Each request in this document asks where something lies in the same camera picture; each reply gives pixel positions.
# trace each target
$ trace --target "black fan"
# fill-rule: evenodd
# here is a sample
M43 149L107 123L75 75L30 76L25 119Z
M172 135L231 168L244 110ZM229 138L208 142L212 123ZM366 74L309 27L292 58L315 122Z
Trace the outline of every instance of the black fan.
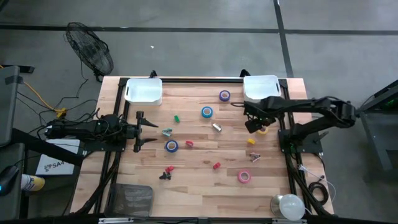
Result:
M94 71L95 78L109 75L113 70L112 57L108 45L100 40L89 27L80 22L70 22L66 36L80 60Z

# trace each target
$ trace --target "white plastic bin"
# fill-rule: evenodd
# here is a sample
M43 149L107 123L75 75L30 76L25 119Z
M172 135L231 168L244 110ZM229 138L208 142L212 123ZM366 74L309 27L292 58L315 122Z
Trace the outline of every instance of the white plastic bin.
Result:
M159 106L162 104L162 80L130 78L126 83L124 99L136 106Z
M275 75L246 76L243 78L244 100L260 102L268 96L280 96L278 77Z

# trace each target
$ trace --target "wooden table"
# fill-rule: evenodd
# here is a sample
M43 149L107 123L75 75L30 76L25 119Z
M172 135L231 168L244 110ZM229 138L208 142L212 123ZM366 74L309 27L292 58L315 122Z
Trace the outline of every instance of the wooden table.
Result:
M97 104L100 114L113 113L119 78L104 78ZM303 79L288 78L287 83L291 99L307 98ZM221 90L231 92L231 101L243 101L241 83L164 83L161 106L130 106L127 121L136 123L136 111L144 111L144 116L159 128L145 126L141 137L158 140L146 143L138 153L132 151L134 140L128 140L121 157L118 183L151 186L153 217L273 217L271 198L290 193L285 158L277 138L278 122L269 126L266 135L249 134L244 126L247 118L243 116L243 108L220 101ZM210 119L201 116L204 106L213 108ZM174 121L176 114L180 123ZM294 113L294 119L296 123L306 123L312 117L309 113ZM222 132L215 131L212 123L220 124ZM171 139L180 146L176 153L164 149L169 140L161 134L165 128L173 129ZM255 139L256 145L248 145L248 138ZM192 149L185 145L186 140L194 142ZM252 163L251 152L261 154L260 160ZM78 210L97 187L103 157L103 152L95 152L84 160L72 212ZM312 154L302 154L302 158L308 170L325 175L319 158ZM213 170L216 162L220 162L221 167ZM175 167L172 179L159 180L168 166ZM248 184L237 179L237 173L244 169L252 175ZM308 175L306 178L308 184L317 180ZM107 196L106 189L102 209ZM330 200L325 208L333 213Z

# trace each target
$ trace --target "gray floor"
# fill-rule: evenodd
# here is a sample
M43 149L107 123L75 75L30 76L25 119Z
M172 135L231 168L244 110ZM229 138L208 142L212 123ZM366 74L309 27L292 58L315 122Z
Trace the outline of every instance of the gray floor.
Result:
M280 0L280 6L286 29L398 28L398 1L393 0ZM120 0L117 4L105 0L11 0L0 12L3 23L65 25L71 21L117 27L277 28L270 0ZM255 75L286 77L278 34L97 34L111 49L115 64L112 75L148 75L156 70L159 75L236 77L246 68ZM51 105L76 93L83 80L80 61L64 41L63 32L0 30L0 37L0 62L35 66L34 74L24 75L24 79ZM332 95L360 106L369 95L398 77L398 36L288 35L287 45L294 76L304 78L309 97ZM85 66L83 72L90 80L80 98L68 100L63 106L98 97L100 84ZM25 86L19 90L34 98ZM68 116L77 118L94 107L94 103L88 103ZM44 119L53 119L53 114L46 114ZM30 131L38 125L37 115L18 103L14 126ZM398 221L397 185L363 181L363 175L374 169L376 162L361 122L350 129L330 129L322 144L328 179L338 191L333 203L336 214ZM35 196L31 204L37 208L30 211L30 216L59 215L70 187L68 190Z

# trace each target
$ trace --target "blue tape roll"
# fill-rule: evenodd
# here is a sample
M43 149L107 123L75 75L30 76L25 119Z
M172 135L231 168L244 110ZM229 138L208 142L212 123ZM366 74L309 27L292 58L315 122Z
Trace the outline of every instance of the blue tape roll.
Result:
M213 115L213 109L209 106L205 106L204 108L201 109L201 115L204 118L211 118L211 116Z
M169 146L170 143L174 143L174 144L175 144L175 147L170 148L170 146ZM167 152L177 152L178 143L177 143L176 141L174 141L174 140L169 140L169 141L166 143L165 148L166 148Z
M221 101L227 102L230 98L231 98L231 93L229 91L223 90L220 92L220 100Z

